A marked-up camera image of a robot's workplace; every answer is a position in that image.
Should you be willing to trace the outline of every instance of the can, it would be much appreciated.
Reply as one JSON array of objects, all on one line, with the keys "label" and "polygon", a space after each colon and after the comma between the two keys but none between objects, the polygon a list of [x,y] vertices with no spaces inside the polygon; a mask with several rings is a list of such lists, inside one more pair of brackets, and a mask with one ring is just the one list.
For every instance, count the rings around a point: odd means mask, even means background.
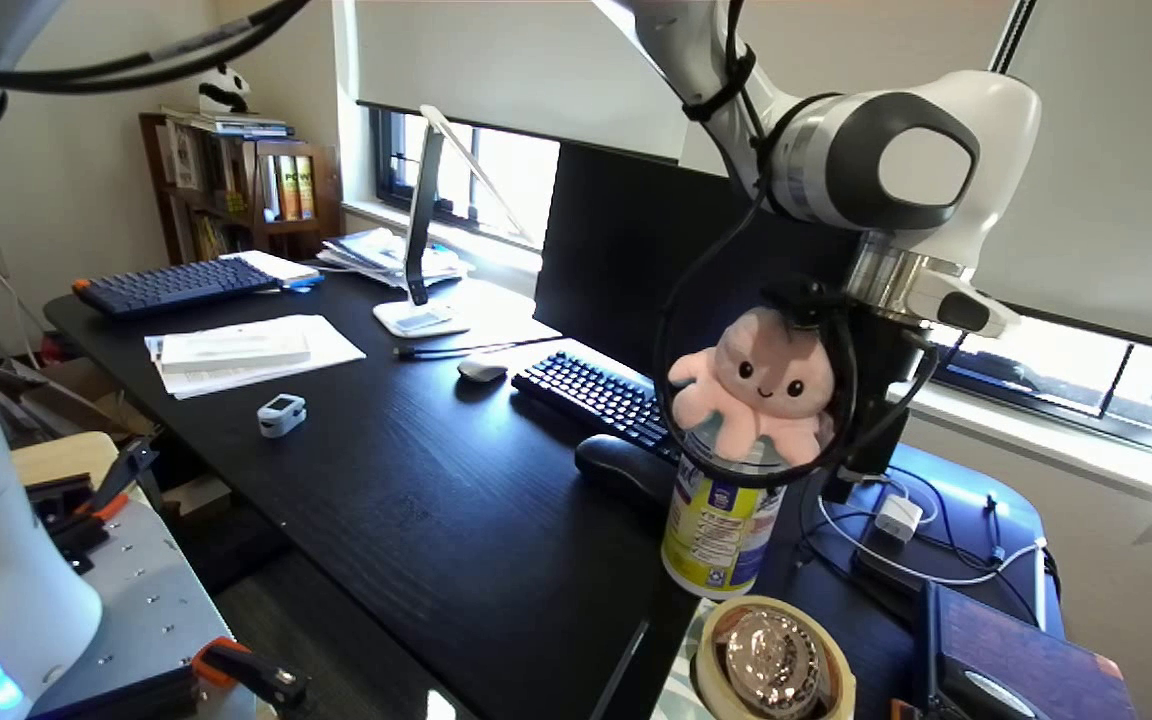
[{"label": "can", "polygon": [[746,597],[764,569],[786,489],[741,489],[682,458],[662,560],[670,575],[709,598]]}]

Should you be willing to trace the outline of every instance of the black keyboard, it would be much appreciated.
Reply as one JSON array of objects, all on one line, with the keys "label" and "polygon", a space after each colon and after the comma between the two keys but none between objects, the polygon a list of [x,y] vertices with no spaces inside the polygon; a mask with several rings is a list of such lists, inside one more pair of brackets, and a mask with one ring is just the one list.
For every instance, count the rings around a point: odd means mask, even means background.
[{"label": "black keyboard", "polygon": [[282,280],[257,270],[243,260],[201,260],[72,284],[72,291],[105,315],[147,315],[262,286],[282,286]]},{"label": "black keyboard", "polygon": [[670,458],[678,454],[678,443],[658,407],[658,390],[644,375],[597,369],[568,351],[551,351],[518,372],[511,385],[542,403],[564,407],[597,423],[599,431],[616,431]]}]

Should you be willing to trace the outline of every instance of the plush toy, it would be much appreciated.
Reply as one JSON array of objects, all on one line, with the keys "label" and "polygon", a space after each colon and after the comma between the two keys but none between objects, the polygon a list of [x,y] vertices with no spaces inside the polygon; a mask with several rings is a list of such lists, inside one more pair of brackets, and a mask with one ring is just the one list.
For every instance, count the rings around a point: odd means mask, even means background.
[{"label": "plush toy", "polygon": [[205,116],[241,116],[248,113],[248,79],[231,64],[217,64],[201,75],[201,113]]},{"label": "plush toy", "polygon": [[817,327],[751,309],[670,369],[673,420],[725,464],[804,467],[831,439],[831,364]]}]

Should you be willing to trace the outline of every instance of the pink stuffed animal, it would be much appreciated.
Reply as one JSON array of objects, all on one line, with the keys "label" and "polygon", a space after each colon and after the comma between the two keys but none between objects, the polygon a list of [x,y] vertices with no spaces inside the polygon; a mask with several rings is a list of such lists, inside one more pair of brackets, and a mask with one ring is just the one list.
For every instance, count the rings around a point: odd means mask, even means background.
[{"label": "pink stuffed animal", "polygon": [[673,420],[725,464],[813,464],[831,439],[831,364],[817,327],[751,309],[718,348],[682,356]]}]

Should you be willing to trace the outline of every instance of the black desk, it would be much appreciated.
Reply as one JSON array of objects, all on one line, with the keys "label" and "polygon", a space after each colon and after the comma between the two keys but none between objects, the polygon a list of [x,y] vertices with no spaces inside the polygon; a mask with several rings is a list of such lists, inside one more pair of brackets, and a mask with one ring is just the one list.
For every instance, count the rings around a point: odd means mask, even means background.
[{"label": "black desk", "polygon": [[[508,389],[458,390],[449,360],[393,360],[375,301],[333,280],[125,327],[63,294],[47,318],[477,711],[587,715],[641,619],[627,695],[647,708],[692,610],[658,560],[662,529],[577,481],[573,423],[521,420]],[[285,313],[327,315],[369,360],[181,403],[139,348]],[[312,420],[266,443],[253,411],[282,389]]]}]

